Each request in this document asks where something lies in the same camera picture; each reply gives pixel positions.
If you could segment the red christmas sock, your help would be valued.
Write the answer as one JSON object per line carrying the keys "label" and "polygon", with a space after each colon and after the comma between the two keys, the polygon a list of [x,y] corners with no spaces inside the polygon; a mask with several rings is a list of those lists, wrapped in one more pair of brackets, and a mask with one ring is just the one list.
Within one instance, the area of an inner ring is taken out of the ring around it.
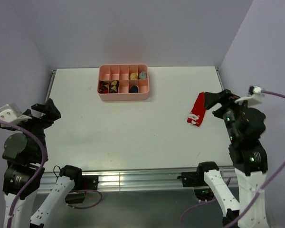
{"label": "red christmas sock", "polygon": [[204,102],[205,102],[205,93],[201,92],[199,93],[193,105],[192,110],[188,114],[187,123],[194,125],[196,127],[200,127],[206,113],[206,109],[204,108]]}

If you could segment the pink divided organizer box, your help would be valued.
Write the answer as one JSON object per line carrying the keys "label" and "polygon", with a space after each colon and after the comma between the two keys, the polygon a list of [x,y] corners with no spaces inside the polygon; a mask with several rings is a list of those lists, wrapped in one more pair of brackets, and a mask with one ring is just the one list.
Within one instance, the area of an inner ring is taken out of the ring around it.
{"label": "pink divided organizer box", "polygon": [[[147,79],[130,80],[129,75],[131,73],[139,74],[145,71],[147,72]],[[98,86],[100,81],[119,80],[118,93],[100,94],[98,92]],[[131,86],[138,86],[138,93],[129,93]],[[123,64],[123,65],[102,65],[99,67],[97,93],[102,101],[140,101],[146,100],[149,97],[150,82],[149,71],[146,64]]]}

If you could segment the red orange argyle sock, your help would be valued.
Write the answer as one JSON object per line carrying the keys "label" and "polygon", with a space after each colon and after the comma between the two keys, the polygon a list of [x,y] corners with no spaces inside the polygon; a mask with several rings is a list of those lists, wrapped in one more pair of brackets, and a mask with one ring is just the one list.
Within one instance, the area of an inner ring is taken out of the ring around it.
{"label": "red orange argyle sock", "polygon": [[106,81],[100,81],[98,86],[98,92],[100,94],[107,94],[109,92],[109,83]]}

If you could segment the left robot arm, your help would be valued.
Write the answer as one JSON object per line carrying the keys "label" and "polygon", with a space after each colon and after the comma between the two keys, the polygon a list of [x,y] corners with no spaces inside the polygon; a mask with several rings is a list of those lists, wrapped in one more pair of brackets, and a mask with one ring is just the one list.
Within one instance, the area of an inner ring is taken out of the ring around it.
{"label": "left robot arm", "polygon": [[7,228],[46,228],[55,210],[72,190],[83,184],[82,170],[66,165],[59,173],[53,189],[35,213],[33,203],[48,161],[44,130],[61,118],[61,113],[50,98],[44,104],[35,104],[24,112],[15,104],[0,108],[0,128],[16,131],[4,143],[3,159],[7,161],[4,173],[5,220]]}

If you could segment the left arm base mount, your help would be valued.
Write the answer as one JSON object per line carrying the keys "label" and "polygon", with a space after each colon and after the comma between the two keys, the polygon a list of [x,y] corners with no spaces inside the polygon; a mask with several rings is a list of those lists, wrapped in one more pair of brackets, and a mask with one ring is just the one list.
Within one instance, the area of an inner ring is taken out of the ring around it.
{"label": "left arm base mount", "polygon": [[[76,190],[97,190],[98,187],[98,175],[83,175],[82,181]],[[75,192],[72,190],[65,198],[65,202],[68,204],[81,204],[87,197],[87,192]]]}

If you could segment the dark navy rolled sock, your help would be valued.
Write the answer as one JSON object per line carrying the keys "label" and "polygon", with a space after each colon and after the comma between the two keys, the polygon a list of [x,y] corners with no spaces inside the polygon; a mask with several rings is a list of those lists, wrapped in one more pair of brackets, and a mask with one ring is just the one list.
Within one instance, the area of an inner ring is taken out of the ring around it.
{"label": "dark navy rolled sock", "polygon": [[138,92],[139,92],[139,89],[138,89],[138,86],[136,85],[131,86],[131,88],[129,89],[129,93],[138,93]]}

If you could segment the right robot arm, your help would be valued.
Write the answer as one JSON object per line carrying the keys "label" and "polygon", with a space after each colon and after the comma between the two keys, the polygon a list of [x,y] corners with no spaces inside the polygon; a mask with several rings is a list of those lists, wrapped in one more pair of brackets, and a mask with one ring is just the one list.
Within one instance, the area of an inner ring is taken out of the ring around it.
{"label": "right robot arm", "polygon": [[230,145],[229,155],[238,181],[239,200],[236,200],[223,181],[215,162],[202,162],[197,167],[196,180],[208,185],[223,212],[226,228],[267,228],[265,183],[268,164],[267,153],[260,142],[265,131],[265,114],[254,108],[264,100],[258,86],[252,86],[249,94],[239,97],[229,90],[219,93],[205,92],[204,108],[209,110],[216,104],[221,107],[213,111],[216,118],[224,121]]}

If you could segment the aluminium front rail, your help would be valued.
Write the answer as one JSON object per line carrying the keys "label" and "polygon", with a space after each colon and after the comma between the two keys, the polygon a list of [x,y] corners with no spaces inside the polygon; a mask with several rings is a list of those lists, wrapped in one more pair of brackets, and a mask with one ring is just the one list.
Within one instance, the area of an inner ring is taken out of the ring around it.
{"label": "aluminium front rail", "polygon": [[[220,167],[224,180],[231,178],[229,187],[237,188],[238,182],[231,166]],[[155,191],[155,190],[181,190],[182,181],[177,179],[182,172],[195,171],[196,168],[151,169],[127,171],[83,171],[83,176],[98,176],[97,189],[100,192],[123,191]],[[38,194],[49,194],[56,184],[53,172],[46,172],[41,178]]]}

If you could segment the grey rolled sock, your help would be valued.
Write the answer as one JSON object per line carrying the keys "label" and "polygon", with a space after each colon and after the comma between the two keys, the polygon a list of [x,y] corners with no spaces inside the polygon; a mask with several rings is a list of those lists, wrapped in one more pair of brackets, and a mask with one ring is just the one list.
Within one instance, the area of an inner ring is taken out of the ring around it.
{"label": "grey rolled sock", "polygon": [[140,80],[145,80],[145,79],[147,79],[147,72],[142,71],[142,72],[139,74],[138,78],[139,78]]}

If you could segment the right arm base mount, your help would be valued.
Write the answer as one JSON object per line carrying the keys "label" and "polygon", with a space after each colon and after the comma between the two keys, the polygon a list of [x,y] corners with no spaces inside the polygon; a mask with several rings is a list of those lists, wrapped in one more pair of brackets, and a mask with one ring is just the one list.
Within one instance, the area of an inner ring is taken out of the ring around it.
{"label": "right arm base mount", "polygon": [[205,182],[200,178],[196,171],[182,172],[177,177],[181,180],[183,187],[202,187],[205,186]]}

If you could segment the yellow rolled sock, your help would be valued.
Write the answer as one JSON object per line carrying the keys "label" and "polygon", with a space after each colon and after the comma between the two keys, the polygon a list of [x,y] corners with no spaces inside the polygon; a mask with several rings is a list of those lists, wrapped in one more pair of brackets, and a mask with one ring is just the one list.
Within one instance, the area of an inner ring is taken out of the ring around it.
{"label": "yellow rolled sock", "polygon": [[138,79],[137,73],[131,73],[131,74],[129,75],[129,79],[130,79],[130,80],[137,80],[137,79]]}

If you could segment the brown yellow argyle sock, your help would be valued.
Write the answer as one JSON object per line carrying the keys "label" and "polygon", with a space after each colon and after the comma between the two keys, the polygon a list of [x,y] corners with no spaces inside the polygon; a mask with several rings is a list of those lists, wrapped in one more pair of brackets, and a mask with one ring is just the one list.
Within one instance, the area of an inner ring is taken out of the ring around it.
{"label": "brown yellow argyle sock", "polygon": [[115,94],[119,90],[119,80],[114,80],[109,83],[109,93]]}

